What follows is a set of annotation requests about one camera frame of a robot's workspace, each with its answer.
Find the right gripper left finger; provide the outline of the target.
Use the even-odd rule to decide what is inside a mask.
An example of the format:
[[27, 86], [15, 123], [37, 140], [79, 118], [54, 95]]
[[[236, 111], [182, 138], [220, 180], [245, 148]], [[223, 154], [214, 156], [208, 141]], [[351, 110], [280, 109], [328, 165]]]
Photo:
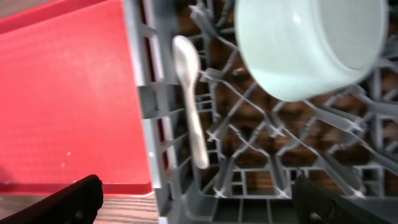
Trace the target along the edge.
[[92, 224], [102, 207], [102, 181], [91, 174], [1, 219], [1, 224]]

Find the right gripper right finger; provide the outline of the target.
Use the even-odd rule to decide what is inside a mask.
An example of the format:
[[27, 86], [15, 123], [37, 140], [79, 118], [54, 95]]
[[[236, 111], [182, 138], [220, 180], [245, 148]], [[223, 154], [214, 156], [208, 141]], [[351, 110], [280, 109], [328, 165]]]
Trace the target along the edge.
[[292, 200], [300, 224], [373, 224], [386, 222], [381, 217], [340, 195], [320, 187], [304, 175], [295, 180]]

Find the white plastic spoon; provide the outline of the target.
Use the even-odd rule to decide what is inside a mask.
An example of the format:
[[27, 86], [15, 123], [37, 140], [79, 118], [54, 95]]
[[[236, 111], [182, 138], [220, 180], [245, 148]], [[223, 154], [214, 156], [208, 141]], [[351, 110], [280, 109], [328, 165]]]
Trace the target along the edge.
[[176, 35], [172, 39], [172, 51], [175, 71], [185, 100], [192, 159], [199, 169], [207, 169], [210, 161], [195, 99], [201, 65], [199, 55], [191, 41], [182, 35]]

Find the pale green bowl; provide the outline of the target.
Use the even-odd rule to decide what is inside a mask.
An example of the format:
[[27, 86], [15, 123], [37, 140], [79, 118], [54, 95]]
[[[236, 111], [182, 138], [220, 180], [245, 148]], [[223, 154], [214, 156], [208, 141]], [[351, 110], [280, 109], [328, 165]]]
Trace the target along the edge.
[[302, 101], [364, 80], [381, 58], [385, 0], [240, 0], [234, 9], [243, 62], [282, 101]]

